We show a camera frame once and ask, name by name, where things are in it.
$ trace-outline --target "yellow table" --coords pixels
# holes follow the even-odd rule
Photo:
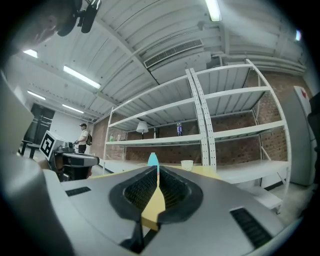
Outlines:
[[[177,166],[165,165],[165,166],[183,170],[182,167],[179,165]],[[101,178],[101,177],[111,176],[111,175],[120,175],[124,172],[130,172],[130,170],[95,176],[95,177],[92,177],[91,179],[96,179],[96,178]],[[217,175],[216,171],[211,166],[194,165],[192,168],[192,172],[195,174],[212,178],[212,179],[221,180],[220,177]],[[153,196],[151,197],[149,203],[147,204],[147,206],[145,207],[144,211],[141,214],[142,225],[152,230],[158,231],[158,226],[157,226],[158,214],[163,212],[165,209],[166,209],[165,199],[159,188],[159,176],[158,176],[157,187],[153,193]]]

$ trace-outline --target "floor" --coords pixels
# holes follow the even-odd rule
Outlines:
[[[301,212],[307,207],[313,195],[313,189],[315,188],[316,185],[314,184],[309,187],[305,187],[290,183],[281,212],[277,215],[285,226],[288,226],[294,220],[300,217]],[[283,199],[284,190],[285,186],[281,185],[270,190],[269,192],[278,198]]]
[[[28,158],[30,155],[30,149],[26,148],[24,152],[24,158]],[[34,152],[33,159],[35,161],[41,161],[44,160],[44,155],[36,150]],[[92,177],[102,175],[102,168],[99,166],[93,166],[92,167]],[[284,200],[283,207],[281,209],[280,214],[278,214],[278,218],[281,220],[281,222],[288,226],[290,223],[292,223],[294,220],[299,218],[301,212],[307,207],[308,202],[311,199],[311,196],[313,194],[313,189],[315,189],[315,185],[311,185],[309,187],[304,187],[301,185],[290,183],[287,197]],[[275,196],[283,199],[285,186],[281,185],[278,186],[269,192],[273,193]]]

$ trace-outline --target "lampshade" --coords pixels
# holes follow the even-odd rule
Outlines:
[[[136,131],[138,133],[147,133],[148,132],[148,126],[147,126],[147,122],[145,121],[140,121],[138,123],[138,127],[136,128]]]

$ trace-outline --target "man standing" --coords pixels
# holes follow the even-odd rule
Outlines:
[[[88,131],[87,131],[87,125],[85,123],[80,124],[81,126],[81,135],[78,140],[75,141],[75,144],[79,144],[78,150],[79,153],[85,153],[87,148],[87,138],[88,138]]]

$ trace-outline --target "black table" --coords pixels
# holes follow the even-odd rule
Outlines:
[[[40,145],[38,145],[38,144],[31,144],[31,145],[27,145],[27,147],[31,149],[29,158],[33,159],[33,158],[34,158],[34,155],[35,155],[35,151],[40,148]]]
[[[21,150],[21,155],[23,156],[25,153],[27,144],[32,144],[32,142],[28,141],[28,140],[23,140],[22,143],[23,143],[23,146],[22,146],[22,150]]]

